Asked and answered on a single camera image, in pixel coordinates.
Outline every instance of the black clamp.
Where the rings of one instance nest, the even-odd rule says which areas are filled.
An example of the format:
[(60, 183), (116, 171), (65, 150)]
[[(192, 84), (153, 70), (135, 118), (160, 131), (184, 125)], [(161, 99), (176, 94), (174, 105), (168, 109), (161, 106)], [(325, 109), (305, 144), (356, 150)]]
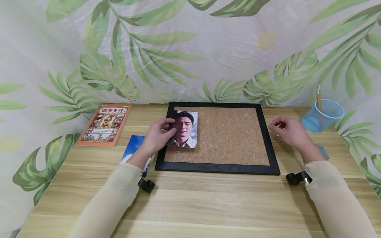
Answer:
[(290, 185), (298, 185), (302, 181), (304, 181), (305, 185), (308, 185), (312, 182), (312, 178), (304, 170), (297, 174), (288, 174), (286, 175), (286, 179)]
[(150, 193), (152, 189), (155, 187), (155, 183), (151, 180), (145, 181), (144, 179), (140, 179), (138, 186), (141, 187), (143, 191)]

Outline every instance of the man's hair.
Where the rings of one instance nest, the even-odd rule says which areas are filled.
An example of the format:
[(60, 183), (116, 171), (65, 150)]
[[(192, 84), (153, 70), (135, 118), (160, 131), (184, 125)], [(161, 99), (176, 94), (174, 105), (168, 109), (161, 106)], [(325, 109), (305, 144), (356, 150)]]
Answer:
[(187, 112), (179, 112), (176, 114), (176, 116), (174, 117), (174, 119), (179, 119), (180, 117), (187, 117), (190, 119), (190, 121), (192, 122), (192, 125), (193, 125), (193, 121), (194, 121), (194, 118), (191, 114), (187, 113)]

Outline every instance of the blue pen holder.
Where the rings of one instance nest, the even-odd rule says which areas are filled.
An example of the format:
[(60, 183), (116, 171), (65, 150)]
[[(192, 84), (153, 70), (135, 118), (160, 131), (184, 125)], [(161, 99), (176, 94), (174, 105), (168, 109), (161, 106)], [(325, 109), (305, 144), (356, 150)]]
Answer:
[(304, 128), (309, 131), (322, 132), (336, 120), (342, 118), (344, 114), (344, 109), (338, 103), (329, 99), (322, 99), (322, 111), (319, 111), (317, 102), (315, 102), (301, 122)]

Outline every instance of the hand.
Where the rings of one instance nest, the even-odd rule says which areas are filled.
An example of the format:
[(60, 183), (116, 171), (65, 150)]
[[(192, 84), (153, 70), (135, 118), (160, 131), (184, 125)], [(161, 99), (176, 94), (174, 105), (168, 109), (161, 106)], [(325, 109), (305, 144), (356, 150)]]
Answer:
[(168, 130), (168, 124), (174, 123), (172, 118), (162, 118), (153, 123), (144, 138), (141, 148), (152, 156), (165, 146), (168, 140), (176, 133), (176, 128)]
[(286, 144), (299, 151), (306, 146), (313, 145), (303, 125), (294, 118), (278, 117), (269, 124), (269, 129), (279, 135)]

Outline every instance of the white curtain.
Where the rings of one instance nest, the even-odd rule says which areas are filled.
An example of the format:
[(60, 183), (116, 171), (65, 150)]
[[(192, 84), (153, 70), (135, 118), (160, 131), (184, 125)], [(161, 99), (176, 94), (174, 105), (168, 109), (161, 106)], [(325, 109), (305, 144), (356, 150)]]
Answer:
[(378, 0), (0, 3), (0, 234), (20, 229), (100, 102), (340, 103), (381, 196)]

